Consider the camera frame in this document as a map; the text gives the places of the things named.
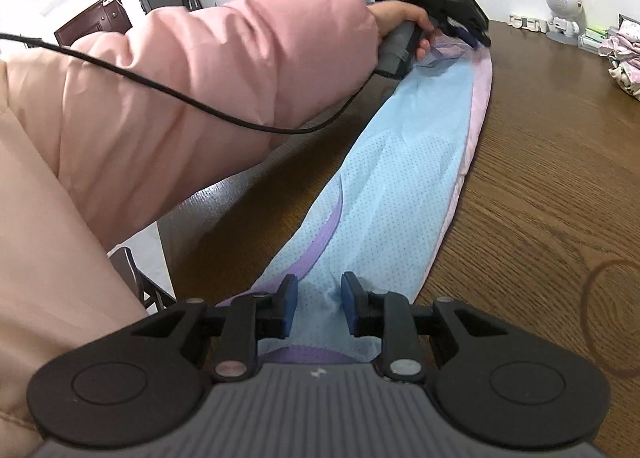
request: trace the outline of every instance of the human hand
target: human hand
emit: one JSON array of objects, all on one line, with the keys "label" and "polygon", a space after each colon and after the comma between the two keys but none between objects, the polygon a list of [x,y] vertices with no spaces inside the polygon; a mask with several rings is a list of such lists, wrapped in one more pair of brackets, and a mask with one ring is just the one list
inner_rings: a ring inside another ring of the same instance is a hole
[{"label": "human hand", "polygon": [[[403,21],[416,22],[427,33],[428,37],[435,32],[434,26],[429,21],[427,11],[419,6],[403,3],[402,1],[381,1],[370,5],[369,11],[376,19],[380,42]],[[418,61],[424,59],[428,50],[429,39],[421,39],[418,50],[415,53]]]}]

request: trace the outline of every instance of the white logo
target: white logo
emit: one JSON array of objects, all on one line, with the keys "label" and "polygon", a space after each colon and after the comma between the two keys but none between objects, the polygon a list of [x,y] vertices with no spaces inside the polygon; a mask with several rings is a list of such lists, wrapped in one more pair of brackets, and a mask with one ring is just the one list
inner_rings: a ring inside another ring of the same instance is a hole
[{"label": "white logo", "polygon": [[323,368],[318,368],[312,372],[309,373],[312,377],[314,378],[320,378],[323,375],[326,375],[326,370]]}]

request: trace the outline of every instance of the finger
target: finger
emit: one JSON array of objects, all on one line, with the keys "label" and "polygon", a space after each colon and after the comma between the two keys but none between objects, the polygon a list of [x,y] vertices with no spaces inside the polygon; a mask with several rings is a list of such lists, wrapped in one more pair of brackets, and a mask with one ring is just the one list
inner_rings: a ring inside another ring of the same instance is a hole
[{"label": "finger", "polygon": [[415,21],[426,32],[431,33],[434,31],[433,23],[429,20],[427,11],[420,8],[420,6],[406,3],[404,5],[404,18],[407,21]]}]

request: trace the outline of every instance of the pink sleeve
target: pink sleeve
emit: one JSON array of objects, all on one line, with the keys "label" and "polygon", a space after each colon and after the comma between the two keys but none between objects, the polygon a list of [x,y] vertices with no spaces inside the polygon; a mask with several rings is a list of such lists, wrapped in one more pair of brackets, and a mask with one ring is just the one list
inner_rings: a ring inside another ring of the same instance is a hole
[{"label": "pink sleeve", "polygon": [[[227,114],[292,128],[356,91],[377,44],[362,0],[235,0],[155,10],[126,35],[93,34],[74,48]],[[49,51],[7,70],[10,108],[105,248],[277,143]]]}]

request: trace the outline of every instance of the handheld device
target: handheld device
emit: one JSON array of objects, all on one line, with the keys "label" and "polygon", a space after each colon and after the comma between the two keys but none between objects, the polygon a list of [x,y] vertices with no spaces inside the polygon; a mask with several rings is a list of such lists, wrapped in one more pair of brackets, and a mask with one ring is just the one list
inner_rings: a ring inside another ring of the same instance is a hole
[{"label": "handheld device", "polygon": [[351,335],[382,339],[375,362],[260,362],[258,340],[289,334],[295,276],[228,307],[187,300],[36,372],[32,458],[604,458],[609,387],[587,360],[452,298],[411,305],[351,272],[340,290]]},{"label": "handheld device", "polygon": [[[444,34],[459,37],[474,48],[491,46],[486,32],[489,19],[476,0],[399,0],[424,8]],[[402,79],[411,67],[422,36],[413,22],[405,22],[389,34],[378,49],[376,73],[392,79]]]}]

